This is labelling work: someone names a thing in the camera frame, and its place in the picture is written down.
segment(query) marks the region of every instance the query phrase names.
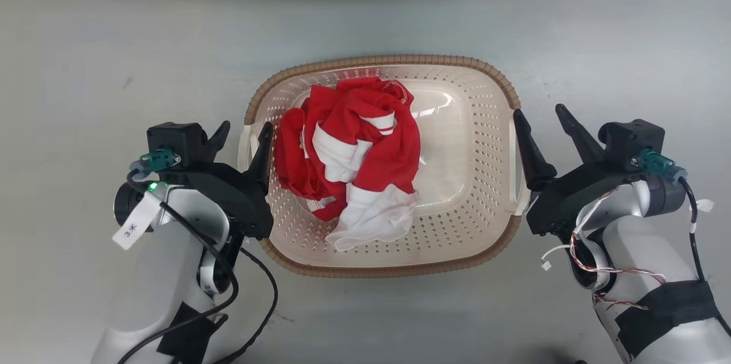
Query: plastic basket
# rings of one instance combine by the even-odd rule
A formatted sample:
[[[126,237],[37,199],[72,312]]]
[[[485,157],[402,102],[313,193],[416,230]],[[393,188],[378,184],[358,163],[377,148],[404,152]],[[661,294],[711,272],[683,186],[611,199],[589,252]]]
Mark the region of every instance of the plastic basket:
[[[324,241],[336,221],[323,223],[303,200],[276,181],[267,202],[274,228],[261,244],[282,267],[301,275],[340,278],[401,277],[480,265],[507,247],[527,202],[512,112],[520,108],[509,80],[467,57],[380,56],[288,68],[264,83],[246,111],[239,145],[245,169],[261,124],[275,128],[300,106],[312,85],[372,77],[400,80],[415,96],[412,114],[421,135],[413,226],[394,242],[371,242],[338,252]]]

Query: black cable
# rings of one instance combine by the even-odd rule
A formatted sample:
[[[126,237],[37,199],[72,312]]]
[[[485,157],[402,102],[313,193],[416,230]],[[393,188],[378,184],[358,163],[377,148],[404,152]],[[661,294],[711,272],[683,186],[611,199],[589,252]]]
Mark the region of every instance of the black cable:
[[[129,184],[133,189],[135,189],[137,192],[144,193],[147,192],[147,189],[145,189],[142,185],[135,182],[135,180],[132,179],[135,174],[138,174],[139,170],[133,170],[127,175],[127,184]],[[177,211],[170,208],[167,203],[160,202],[160,207],[165,210],[168,214],[170,214],[173,218],[175,218],[178,223],[180,223],[183,227],[185,227],[190,234],[193,234],[193,237],[198,239],[198,241],[203,244],[204,249],[206,249],[211,255],[214,256],[216,259],[216,262],[219,264],[219,266],[224,270],[224,273],[229,277],[231,281],[231,296],[219,306],[215,306],[212,309],[209,309],[207,311],[204,311],[198,315],[194,315],[190,319],[187,319],[183,322],[178,323],[177,325],[174,325],[172,327],[165,328],[164,330],[160,330],[157,333],[154,333],[153,335],[150,335],[148,338],[145,338],[142,341],[139,341],[138,344],[136,344],[133,348],[130,349],[122,358],[117,362],[117,364],[124,364],[128,359],[130,359],[131,356],[133,356],[139,349],[143,348],[147,344],[151,343],[152,341],[155,341],[158,338],[161,338],[162,336],[172,333],[175,330],[178,330],[182,327],[185,327],[186,325],[189,325],[193,322],[198,321],[199,319],[206,319],[206,317],[209,317],[209,315],[216,314],[217,312],[225,309],[225,307],[230,306],[238,296],[238,281],[236,280],[236,275],[233,273],[233,269],[228,265],[228,262],[226,259],[217,252],[217,250],[209,244],[209,242],[198,232],[198,229],[196,229],[190,221],[186,220],[182,215],[180,215]]]
[[[264,326],[269,322],[269,319],[271,319],[272,314],[274,313],[274,309],[276,309],[277,301],[279,300],[279,289],[277,289],[276,281],[274,280],[274,276],[272,276],[272,273],[269,271],[269,268],[267,268],[266,265],[264,265],[263,262],[261,262],[257,257],[254,257],[253,254],[249,253],[245,249],[240,249],[241,253],[249,257],[250,260],[252,260],[256,265],[261,268],[264,273],[269,277],[269,282],[272,283],[272,290],[274,290],[274,299],[272,300],[272,306],[269,307],[269,312],[267,313],[266,317],[264,317],[264,320],[261,325],[259,325],[259,328],[256,330],[254,335],[251,336],[251,338],[246,341],[246,344],[243,345],[240,349],[233,351],[233,353],[227,355],[226,357],[223,357],[222,359],[219,359],[218,361],[214,362],[213,364],[231,364],[235,359],[238,357],[241,357],[243,353],[246,352],[246,349],[248,349],[251,344],[256,341],[256,338],[259,336],[259,334],[262,333],[264,330]]]
[[[686,190],[686,195],[688,196],[688,200],[690,200],[690,222],[691,224],[695,224],[698,220],[698,203],[695,200],[695,194],[693,193],[690,184],[688,184],[688,181],[684,177],[680,177],[678,179],[678,182],[681,184],[683,189]],[[705,275],[703,274],[703,267],[700,264],[698,245],[695,242],[695,232],[690,233],[690,250],[693,253],[693,262],[695,263],[695,270],[698,274],[698,281],[703,282],[705,281]]]

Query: cable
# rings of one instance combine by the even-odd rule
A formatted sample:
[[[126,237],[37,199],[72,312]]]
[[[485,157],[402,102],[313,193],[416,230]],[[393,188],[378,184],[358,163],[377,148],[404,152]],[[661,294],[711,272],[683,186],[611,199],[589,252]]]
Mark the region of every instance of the cable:
[[[705,281],[705,274],[703,274],[703,267],[700,264],[698,244],[695,242],[695,229],[698,221],[698,202],[695,199],[695,194],[693,193],[690,184],[688,184],[688,180],[684,177],[680,177],[678,182],[681,186],[683,186],[683,189],[686,190],[686,195],[688,196],[688,200],[690,200],[690,250],[693,253],[693,263],[695,263],[695,271],[698,275],[698,281],[703,282]]]
[[[634,307],[635,309],[640,309],[640,310],[649,310],[645,306],[640,306],[639,304],[637,304],[637,302],[611,301],[611,299],[606,299],[605,297],[602,297],[599,294],[595,294],[595,301],[596,302],[605,302],[606,304],[610,304],[610,306],[607,309],[611,309],[611,307],[619,305],[619,306],[630,306],[630,307]]]
[[[571,249],[571,245],[568,245],[568,244],[556,245],[556,247],[553,247],[552,249],[546,251],[546,254],[543,254],[543,257],[541,257],[541,261],[545,262],[546,257],[548,257],[548,254],[551,254],[552,252],[554,252],[556,250],[561,250],[561,249]]]
[[[617,269],[617,268],[610,268],[610,267],[593,267],[585,265],[584,263],[579,260],[579,258],[576,255],[576,242],[580,238],[579,234],[581,232],[581,229],[589,219],[592,217],[593,213],[596,212],[596,209],[600,207],[603,200],[606,200],[612,193],[614,193],[617,189],[610,190],[609,192],[606,192],[604,195],[602,195],[596,202],[592,205],[592,208],[590,208],[587,213],[583,216],[583,218],[579,219],[576,218],[576,228],[571,233],[571,239],[569,240],[569,255],[571,255],[571,259],[574,260],[574,263],[581,268],[584,271],[590,272],[590,273],[614,273],[614,274],[620,274],[620,273],[629,273],[629,274],[645,274],[650,275],[652,278],[657,280],[660,285],[667,283],[666,278],[663,274],[660,273],[653,273],[651,271],[642,270],[640,268],[627,268],[627,269]]]
[[[249,253],[245,249],[240,249],[241,253],[249,257],[250,260],[252,260],[256,265],[261,268],[264,273],[267,275],[267,278],[269,278],[269,282],[272,283],[272,290],[274,291],[274,299],[272,300],[272,306],[269,307],[269,312],[267,313],[266,317],[264,317],[264,320],[261,325],[259,325],[259,328],[256,330],[256,332],[251,336],[251,338],[246,341],[245,344],[243,344],[243,347],[240,349],[234,351],[234,353],[231,353],[227,355],[226,357],[223,357],[222,359],[219,359],[218,361],[214,362],[213,364],[231,364],[235,359],[240,357],[243,353],[246,352],[246,349],[248,349],[251,344],[256,341],[256,338],[259,336],[259,334],[262,333],[264,330],[264,326],[269,322],[269,319],[271,319],[272,314],[274,314],[274,309],[276,309],[277,301],[279,300],[279,289],[276,286],[276,281],[274,280],[274,276],[272,276],[272,273],[269,271],[269,268],[264,265],[263,262],[261,262],[257,257],[254,257],[253,254]]]
[[[139,170],[135,169],[127,175],[127,184],[129,184],[137,192],[142,193],[144,195],[144,193],[146,193],[147,190],[143,186],[139,185],[135,180],[132,179],[132,177],[135,176],[135,174],[138,174],[138,172],[139,172]],[[211,253],[211,255],[214,256],[214,258],[216,259],[216,262],[219,263],[220,267],[222,268],[222,270],[224,270],[224,273],[226,273],[226,275],[229,277],[229,279],[231,281],[231,288],[232,288],[231,296],[226,301],[219,304],[219,306],[212,307],[212,309],[204,311],[198,315],[194,315],[190,319],[180,322],[177,325],[174,325],[172,327],[165,328],[164,330],[160,330],[157,333],[150,335],[148,338],[145,338],[144,340],[139,341],[138,344],[136,344],[133,348],[130,349],[130,351],[128,351],[124,356],[122,356],[122,358],[117,362],[117,364],[124,364],[137,351],[141,350],[141,348],[148,345],[152,341],[155,341],[156,339],[161,338],[164,335],[172,333],[173,331],[183,328],[186,325],[189,325],[200,319],[206,319],[206,317],[209,317],[209,315],[214,315],[217,312],[225,309],[225,307],[230,306],[230,304],[232,304],[234,302],[234,300],[236,299],[236,297],[238,296],[238,281],[236,280],[236,275],[234,275],[234,273],[233,273],[233,269],[230,267],[230,265],[228,265],[228,262],[226,261],[226,259],[224,259],[224,257],[222,257],[222,255],[219,254],[219,252],[217,252],[217,250],[211,244],[209,244],[209,242],[206,239],[204,239],[203,236],[201,236],[201,234],[198,232],[198,229],[196,229],[190,223],[190,221],[186,220],[177,211],[170,208],[170,206],[167,205],[167,203],[160,202],[160,207],[163,210],[167,211],[167,213],[170,214],[173,218],[175,218],[175,220],[178,221],[178,223],[180,223],[183,227],[185,227],[185,229],[188,230],[188,232],[190,232],[190,234],[192,234],[193,237],[195,237],[203,245],[204,249],[206,249],[209,253]]]

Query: label tag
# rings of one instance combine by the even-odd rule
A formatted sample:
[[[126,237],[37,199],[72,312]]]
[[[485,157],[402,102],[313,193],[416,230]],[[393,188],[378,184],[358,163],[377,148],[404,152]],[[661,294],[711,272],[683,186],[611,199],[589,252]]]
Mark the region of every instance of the label tag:
[[[161,200],[152,193],[145,192],[144,198],[127,217],[122,228],[112,236],[114,242],[125,250],[130,249],[160,212],[160,202]]]

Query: black object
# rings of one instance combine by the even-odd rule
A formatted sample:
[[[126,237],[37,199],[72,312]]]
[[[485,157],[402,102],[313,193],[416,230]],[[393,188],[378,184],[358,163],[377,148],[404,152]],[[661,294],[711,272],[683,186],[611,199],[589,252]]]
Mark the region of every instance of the black object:
[[[632,122],[608,122],[599,129],[599,141],[607,145],[604,151],[605,161],[625,171],[637,168],[631,159],[640,155],[642,150],[662,153],[664,138],[665,130],[644,119],[635,119]]]
[[[160,181],[198,190],[224,210],[236,231],[256,239],[267,238],[274,225],[271,209],[264,199],[269,192],[273,127],[270,122],[264,124],[254,160],[243,173],[227,164],[214,163],[230,127],[224,121],[209,139],[197,123],[166,122],[147,130],[148,148],[150,151],[170,148],[180,156],[177,165],[158,172]]]
[[[685,190],[658,175],[650,174],[647,181],[650,190],[650,205],[645,217],[674,213],[685,202]]]
[[[529,189],[540,193],[527,213],[528,226],[533,234],[555,234],[566,244],[575,227],[576,216],[585,205],[619,185],[648,177],[632,164],[632,158],[645,148],[659,153],[665,130],[641,119],[628,123],[611,122],[601,127],[600,140],[606,143],[606,148],[600,151],[598,143],[566,106],[558,104],[556,114],[583,161],[581,166],[559,178],[554,178],[556,170],[541,155],[530,136],[530,125],[520,110],[515,111],[514,122],[525,181]],[[662,204],[656,203],[653,210],[669,212],[671,207],[682,205],[675,190],[671,199],[672,202],[666,202],[663,197]]]
[[[720,317],[706,281],[666,283],[637,304],[648,309],[626,309],[615,320],[619,341],[633,357],[678,325]]]
[[[582,163],[592,163],[601,160],[604,149],[593,139],[592,135],[580,124],[563,104],[556,104],[556,115],[559,116],[564,132],[574,140],[576,150]]]
[[[515,137],[520,150],[520,161],[523,163],[525,183],[531,191],[541,191],[556,179],[556,167],[546,163],[541,150],[531,135],[531,125],[525,119],[523,112],[515,110],[512,114],[515,124]]]
[[[170,326],[178,325],[195,317],[196,314],[198,311],[183,302],[172,318]],[[190,325],[164,335],[157,346],[157,352],[175,357],[176,362],[180,364],[201,364],[203,357],[206,356],[208,340],[226,320],[228,315],[224,314],[215,323],[204,319],[191,322]]]

